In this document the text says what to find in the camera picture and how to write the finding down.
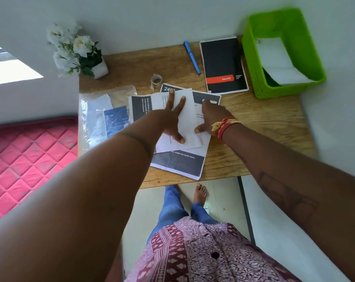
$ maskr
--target hand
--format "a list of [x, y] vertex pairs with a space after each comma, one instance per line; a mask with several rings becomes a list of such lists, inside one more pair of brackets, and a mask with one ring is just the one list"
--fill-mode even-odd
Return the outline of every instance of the hand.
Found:
[[202, 103], [202, 113], [205, 122], [195, 128], [194, 132], [208, 132], [213, 136], [215, 136], [215, 133], [212, 132], [213, 123], [222, 122], [222, 120], [225, 118], [233, 117], [233, 115], [229, 111], [227, 111], [225, 107], [212, 104], [208, 99], [206, 99]]
[[175, 109], [172, 111], [172, 108], [174, 106], [174, 100], [175, 100], [175, 90], [171, 89], [170, 93], [168, 95], [168, 100], [166, 103], [166, 108], [164, 109], [165, 111], [165, 120], [166, 120], [166, 128], [163, 131], [166, 135], [172, 136], [177, 142], [180, 143], [185, 143], [185, 139], [182, 137], [182, 135], [179, 133], [177, 129], [177, 124], [179, 122], [179, 115], [181, 110], [184, 108], [185, 104], [185, 96], [181, 97], [180, 103], [175, 107]]

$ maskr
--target green basket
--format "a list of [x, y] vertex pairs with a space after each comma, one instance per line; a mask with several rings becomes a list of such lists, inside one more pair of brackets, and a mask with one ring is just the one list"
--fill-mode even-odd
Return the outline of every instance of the green basket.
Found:
[[[274, 37], [282, 39], [293, 65], [315, 82], [280, 86], [270, 77], [265, 77], [255, 39]], [[250, 16], [242, 37], [242, 45], [255, 96], [258, 99], [301, 93], [308, 86], [321, 83], [326, 78], [311, 34], [299, 9], [281, 9]]]

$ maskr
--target table top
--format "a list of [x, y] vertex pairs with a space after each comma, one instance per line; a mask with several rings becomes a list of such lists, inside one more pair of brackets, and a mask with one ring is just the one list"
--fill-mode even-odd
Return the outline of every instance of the table top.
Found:
[[[154, 48], [104, 56], [109, 74], [93, 79], [80, 76], [80, 93], [91, 93], [134, 85], [138, 95], [153, 93], [150, 79], [160, 74], [163, 82], [206, 92], [199, 43], [190, 44], [193, 55], [202, 71], [197, 75], [184, 46]], [[249, 91], [222, 95], [225, 106], [245, 126], [280, 142], [305, 155], [316, 157], [312, 137], [304, 118], [297, 95], [279, 98], [257, 99], [248, 73], [245, 57], [242, 62]], [[82, 133], [79, 131], [79, 154]], [[200, 181], [250, 174], [233, 151], [212, 137]], [[141, 188], [192, 182], [193, 179], [150, 167]]]

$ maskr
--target bare foot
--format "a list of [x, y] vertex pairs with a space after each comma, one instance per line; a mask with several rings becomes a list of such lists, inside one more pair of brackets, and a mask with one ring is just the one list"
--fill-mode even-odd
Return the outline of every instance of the bare foot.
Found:
[[193, 203], [205, 204], [208, 191], [204, 185], [197, 183], [196, 190], [194, 191]]

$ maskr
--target diamond quilted pattern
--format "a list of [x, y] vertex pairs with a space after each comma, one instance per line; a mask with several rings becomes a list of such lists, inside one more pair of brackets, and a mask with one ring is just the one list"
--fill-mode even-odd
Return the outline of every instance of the diamond quilted pattern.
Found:
[[77, 158], [77, 120], [0, 127], [0, 218]]

